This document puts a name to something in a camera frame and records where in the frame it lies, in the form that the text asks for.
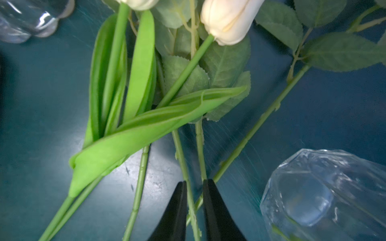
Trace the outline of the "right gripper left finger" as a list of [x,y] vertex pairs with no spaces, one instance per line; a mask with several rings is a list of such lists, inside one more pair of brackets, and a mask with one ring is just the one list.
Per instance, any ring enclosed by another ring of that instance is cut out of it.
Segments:
[[149,241],[184,241],[188,213],[187,182],[179,182]]

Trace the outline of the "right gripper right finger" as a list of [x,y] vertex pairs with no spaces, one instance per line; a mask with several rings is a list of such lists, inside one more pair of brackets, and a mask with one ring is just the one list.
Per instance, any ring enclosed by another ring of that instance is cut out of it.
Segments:
[[208,241],[246,240],[212,179],[205,179],[203,182],[203,207]]

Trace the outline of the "pale pink tulip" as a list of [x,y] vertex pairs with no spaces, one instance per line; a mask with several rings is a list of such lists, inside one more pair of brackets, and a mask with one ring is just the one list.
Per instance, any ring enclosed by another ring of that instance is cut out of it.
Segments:
[[[115,1],[117,13],[102,24],[95,40],[89,83],[89,118],[83,148],[112,134],[120,123],[151,110],[156,86],[155,26],[157,1]],[[126,28],[139,11],[134,56],[127,56]]]

